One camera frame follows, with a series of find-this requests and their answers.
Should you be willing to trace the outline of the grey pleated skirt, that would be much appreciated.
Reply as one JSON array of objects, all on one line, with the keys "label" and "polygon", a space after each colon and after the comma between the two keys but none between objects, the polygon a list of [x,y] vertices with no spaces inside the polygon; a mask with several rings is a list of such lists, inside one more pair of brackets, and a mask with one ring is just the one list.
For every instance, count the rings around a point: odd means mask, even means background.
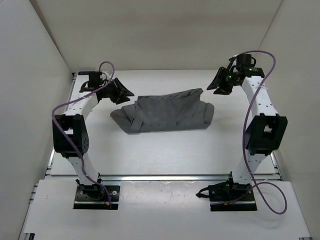
[{"label": "grey pleated skirt", "polygon": [[128,135],[207,129],[215,107],[201,100],[201,88],[166,95],[139,96],[133,104],[110,113]]}]

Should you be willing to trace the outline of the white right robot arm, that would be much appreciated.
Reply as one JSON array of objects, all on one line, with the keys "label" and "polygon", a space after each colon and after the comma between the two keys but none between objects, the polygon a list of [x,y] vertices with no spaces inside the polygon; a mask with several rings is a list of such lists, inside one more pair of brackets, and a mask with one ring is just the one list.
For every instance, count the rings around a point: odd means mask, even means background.
[{"label": "white right robot arm", "polygon": [[249,102],[242,134],[243,157],[230,173],[233,182],[224,187],[224,195],[229,200],[236,200],[242,195],[240,185],[249,185],[251,175],[261,162],[279,148],[288,124],[287,118],[274,108],[264,77],[261,68],[245,67],[231,72],[222,66],[207,87],[216,95],[230,95],[233,87],[240,86]]}]

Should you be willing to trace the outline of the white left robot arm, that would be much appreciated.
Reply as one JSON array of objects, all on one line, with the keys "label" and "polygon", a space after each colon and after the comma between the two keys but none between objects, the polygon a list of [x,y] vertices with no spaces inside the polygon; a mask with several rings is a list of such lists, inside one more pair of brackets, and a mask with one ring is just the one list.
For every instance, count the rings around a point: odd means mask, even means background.
[{"label": "white left robot arm", "polygon": [[105,187],[88,155],[90,140],[86,119],[102,99],[118,105],[133,96],[117,77],[100,79],[97,83],[88,80],[80,86],[77,98],[57,105],[51,112],[54,150],[73,166],[77,184],[87,189],[93,199],[101,198]]}]

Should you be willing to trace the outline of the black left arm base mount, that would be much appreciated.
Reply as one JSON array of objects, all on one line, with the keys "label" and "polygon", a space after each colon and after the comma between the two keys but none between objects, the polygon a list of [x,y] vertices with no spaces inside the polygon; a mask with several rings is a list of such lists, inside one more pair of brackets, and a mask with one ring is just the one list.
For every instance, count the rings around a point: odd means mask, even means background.
[{"label": "black left arm base mount", "polygon": [[105,189],[97,184],[84,185],[76,180],[77,188],[74,197],[73,209],[75,210],[118,210],[120,199],[120,185],[105,185]]}]

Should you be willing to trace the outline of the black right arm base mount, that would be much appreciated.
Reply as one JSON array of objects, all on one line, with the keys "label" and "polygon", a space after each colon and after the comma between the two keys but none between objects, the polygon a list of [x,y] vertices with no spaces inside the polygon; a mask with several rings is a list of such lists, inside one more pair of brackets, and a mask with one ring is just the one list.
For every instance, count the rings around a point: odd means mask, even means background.
[{"label": "black right arm base mount", "polygon": [[238,184],[227,180],[208,185],[195,194],[209,199],[211,212],[253,212],[257,204],[251,184]]}]

